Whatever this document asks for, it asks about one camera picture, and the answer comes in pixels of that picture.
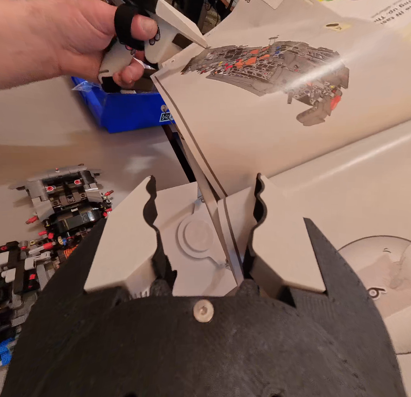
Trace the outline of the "large lego vehicle chassis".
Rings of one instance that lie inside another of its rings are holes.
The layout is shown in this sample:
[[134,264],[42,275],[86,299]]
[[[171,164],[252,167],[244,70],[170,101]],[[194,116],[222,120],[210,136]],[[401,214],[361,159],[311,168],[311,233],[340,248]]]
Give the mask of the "large lego vehicle chassis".
[[101,170],[79,164],[9,186],[27,193],[34,212],[26,224],[42,229],[33,240],[1,244],[1,343],[18,338],[39,293],[92,227],[112,211],[114,191],[100,191],[96,180],[100,174]]

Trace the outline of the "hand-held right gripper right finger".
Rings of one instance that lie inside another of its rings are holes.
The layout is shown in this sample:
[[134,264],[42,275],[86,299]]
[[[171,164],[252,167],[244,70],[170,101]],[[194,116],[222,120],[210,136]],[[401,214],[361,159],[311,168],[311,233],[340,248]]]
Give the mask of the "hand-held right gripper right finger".
[[266,176],[257,174],[253,217],[244,254],[245,278],[266,297],[285,288],[324,293],[326,286],[301,210]]

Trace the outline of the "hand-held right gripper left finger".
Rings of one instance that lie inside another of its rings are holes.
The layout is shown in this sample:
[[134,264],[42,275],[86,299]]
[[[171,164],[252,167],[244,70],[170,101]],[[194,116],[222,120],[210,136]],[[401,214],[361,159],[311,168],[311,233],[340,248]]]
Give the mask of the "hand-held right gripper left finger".
[[156,178],[150,175],[108,215],[84,284],[87,293],[122,287],[138,297],[156,280],[172,293],[177,271],[154,224],[156,197]]

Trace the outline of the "lego sub-assembly with blue parts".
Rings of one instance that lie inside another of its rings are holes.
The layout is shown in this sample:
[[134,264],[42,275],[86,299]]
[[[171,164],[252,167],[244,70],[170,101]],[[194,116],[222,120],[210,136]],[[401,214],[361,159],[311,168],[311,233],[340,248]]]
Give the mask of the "lego sub-assembly with blue parts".
[[10,364],[16,340],[16,337],[11,337],[0,342],[0,367]]

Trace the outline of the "lego instruction booklet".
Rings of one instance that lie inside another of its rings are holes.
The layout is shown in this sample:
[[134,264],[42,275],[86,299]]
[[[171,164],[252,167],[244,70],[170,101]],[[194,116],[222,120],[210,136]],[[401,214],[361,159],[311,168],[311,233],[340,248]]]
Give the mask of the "lego instruction booklet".
[[154,81],[243,265],[257,174],[357,272],[410,358],[410,0],[240,0]]

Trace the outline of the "blue plastic bin with tag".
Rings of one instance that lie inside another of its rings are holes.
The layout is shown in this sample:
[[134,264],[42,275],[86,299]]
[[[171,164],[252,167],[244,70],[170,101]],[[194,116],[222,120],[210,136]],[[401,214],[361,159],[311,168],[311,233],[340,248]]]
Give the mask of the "blue plastic bin with tag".
[[109,133],[128,132],[175,123],[157,91],[106,93],[79,92],[99,127]]

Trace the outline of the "person's left hand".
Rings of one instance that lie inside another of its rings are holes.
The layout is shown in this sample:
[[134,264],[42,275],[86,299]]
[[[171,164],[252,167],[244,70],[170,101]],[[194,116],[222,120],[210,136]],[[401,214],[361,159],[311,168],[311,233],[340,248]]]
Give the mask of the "person's left hand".
[[100,0],[1,0],[1,90],[59,76],[99,83],[115,13]]

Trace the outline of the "clear plastic parts bags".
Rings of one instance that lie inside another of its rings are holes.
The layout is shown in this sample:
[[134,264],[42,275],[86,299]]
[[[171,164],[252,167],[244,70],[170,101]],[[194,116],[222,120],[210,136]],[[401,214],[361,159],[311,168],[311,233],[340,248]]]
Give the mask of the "clear plastic parts bags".
[[102,91],[101,84],[93,83],[88,80],[80,79],[72,76],[71,80],[74,84],[73,91],[91,92],[93,89]]

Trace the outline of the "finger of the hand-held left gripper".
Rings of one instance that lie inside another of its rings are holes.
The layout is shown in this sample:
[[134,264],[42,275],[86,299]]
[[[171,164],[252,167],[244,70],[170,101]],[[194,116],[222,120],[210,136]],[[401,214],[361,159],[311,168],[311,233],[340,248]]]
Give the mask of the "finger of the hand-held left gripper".
[[169,26],[177,31],[177,34],[194,42],[204,49],[208,48],[208,43],[198,28],[197,24],[175,9],[165,0],[157,0],[155,14]]

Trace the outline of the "white metal book stand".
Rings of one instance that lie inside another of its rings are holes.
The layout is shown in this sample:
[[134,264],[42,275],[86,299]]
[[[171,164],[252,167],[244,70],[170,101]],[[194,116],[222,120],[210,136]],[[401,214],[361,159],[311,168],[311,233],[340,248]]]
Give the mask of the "white metal book stand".
[[157,192],[165,254],[177,271],[174,296],[225,296],[237,283],[196,182]]

